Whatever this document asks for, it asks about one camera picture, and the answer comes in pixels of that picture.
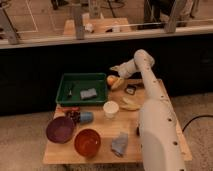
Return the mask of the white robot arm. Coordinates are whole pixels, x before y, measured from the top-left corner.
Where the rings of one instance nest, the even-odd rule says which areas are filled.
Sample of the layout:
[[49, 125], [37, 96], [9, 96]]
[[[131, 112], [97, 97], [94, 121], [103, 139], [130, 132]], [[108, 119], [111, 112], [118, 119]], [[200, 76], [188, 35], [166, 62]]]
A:
[[186, 171], [176, 132], [177, 119], [168, 96], [152, 71], [154, 58], [145, 50], [116, 66], [123, 79], [140, 72], [147, 99], [139, 110], [139, 135], [145, 171]]

